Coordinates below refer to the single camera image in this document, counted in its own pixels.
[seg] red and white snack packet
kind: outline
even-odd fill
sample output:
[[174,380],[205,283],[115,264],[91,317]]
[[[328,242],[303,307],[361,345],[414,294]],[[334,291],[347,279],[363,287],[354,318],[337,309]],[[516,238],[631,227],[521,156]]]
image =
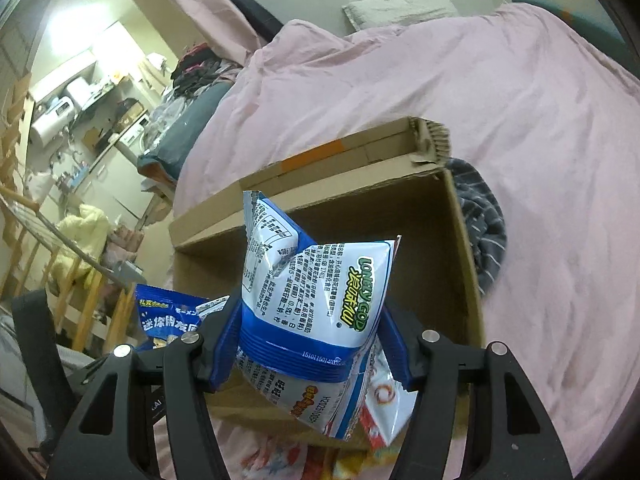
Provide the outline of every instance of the red and white snack packet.
[[380,449],[390,446],[407,424],[418,392],[408,392],[394,380],[382,346],[379,341],[376,343],[374,348],[378,348],[378,353],[360,412],[360,423],[371,447]]

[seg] metal screw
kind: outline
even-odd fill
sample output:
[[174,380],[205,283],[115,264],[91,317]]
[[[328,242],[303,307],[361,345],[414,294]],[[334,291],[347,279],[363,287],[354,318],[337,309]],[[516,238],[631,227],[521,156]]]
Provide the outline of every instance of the metal screw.
[[180,336],[180,341],[187,343],[187,345],[195,343],[198,339],[200,339],[200,334],[197,332],[185,332]]
[[438,339],[440,339],[440,334],[438,334],[435,330],[425,330],[422,332],[422,339],[428,341],[429,343],[435,343]]
[[507,348],[507,345],[501,343],[500,341],[496,341],[491,345],[491,352],[496,355],[505,355],[508,351],[509,349]]
[[116,357],[125,357],[129,355],[131,352],[131,347],[129,345],[118,345],[113,349],[113,355]]

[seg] snack bag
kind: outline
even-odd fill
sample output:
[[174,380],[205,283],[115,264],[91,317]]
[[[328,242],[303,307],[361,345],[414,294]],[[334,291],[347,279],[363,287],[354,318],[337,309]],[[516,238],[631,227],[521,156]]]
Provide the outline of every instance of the snack bag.
[[[155,347],[170,343],[187,329],[196,330],[201,320],[224,307],[228,298],[209,301],[152,286],[136,287],[140,319]],[[326,436],[347,440],[358,422],[358,409],[364,402],[376,353],[369,346],[358,352],[348,380],[341,383],[307,381],[277,373],[251,360],[240,348],[236,365],[273,404]]]
[[236,364],[273,404],[347,440],[364,402],[396,242],[317,245],[245,192],[248,248]]
[[288,376],[346,381],[373,343],[396,242],[317,245],[255,191],[244,220],[240,347]]
[[408,392],[394,380],[380,342],[374,356],[373,371],[360,412],[371,447],[380,449],[391,446],[414,412],[418,392]]
[[228,296],[209,301],[205,298],[164,290],[150,285],[136,285],[136,303],[140,324],[146,335],[165,344],[185,332],[197,330],[207,314],[225,306]]
[[279,374],[238,349],[236,365],[270,402],[325,436],[348,440],[358,422],[372,369],[374,349],[358,354],[347,381],[321,383]]

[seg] box flap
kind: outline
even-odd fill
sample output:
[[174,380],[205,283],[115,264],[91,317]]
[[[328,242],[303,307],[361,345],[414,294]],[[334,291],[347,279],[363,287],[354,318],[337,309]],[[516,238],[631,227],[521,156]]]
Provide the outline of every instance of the box flap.
[[[403,118],[272,164],[236,181],[175,219],[169,227],[172,243],[175,247],[183,246],[190,238],[209,232],[218,222],[242,211],[242,192],[245,190],[257,189],[273,197],[409,153],[413,153],[407,159],[409,166],[413,163],[415,167],[405,168],[403,174],[444,165],[450,153],[448,130],[433,121]],[[392,173],[390,178],[399,176],[398,170]]]
[[[324,200],[331,199],[332,197],[344,195],[363,187],[373,186],[380,182],[410,176],[415,173],[428,173],[430,171],[438,170],[439,168],[440,166],[437,164],[415,164],[412,162],[410,155],[402,155],[390,158],[389,160],[382,160],[375,164],[369,164],[362,168],[356,168],[355,170],[347,171],[346,173],[340,173],[328,178],[316,180],[310,184],[295,187],[294,189],[289,189],[288,191],[284,191],[276,195],[270,195],[270,199],[273,200],[283,211],[291,211],[304,205],[323,202]],[[230,196],[233,194],[231,190],[225,189],[223,192],[225,193],[225,196],[227,193],[229,193]],[[244,216],[242,214],[242,191],[240,189],[236,189],[235,195],[233,198],[229,197],[227,203],[232,203],[236,206],[238,208],[236,212],[219,222],[211,224],[199,233],[188,237],[185,240],[179,240],[174,239],[175,232],[172,232],[172,242],[174,247],[181,251],[187,250],[190,245],[197,244],[207,238],[211,238],[217,234],[228,231],[229,229],[244,225]],[[177,224],[181,218],[183,217],[174,221],[174,224]]]

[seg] pink bed sheet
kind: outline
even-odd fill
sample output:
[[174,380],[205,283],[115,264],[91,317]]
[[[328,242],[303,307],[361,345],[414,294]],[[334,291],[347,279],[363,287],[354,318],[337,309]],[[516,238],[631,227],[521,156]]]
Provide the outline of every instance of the pink bed sheet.
[[244,66],[264,40],[231,0],[171,0],[189,16],[213,52]]
[[561,20],[509,4],[348,38],[288,23],[201,134],[175,214],[403,116],[446,124],[453,155],[502,207],[509,246],[483,305],[487,341],[519,359],[577,473],[640,378],[640,82]]

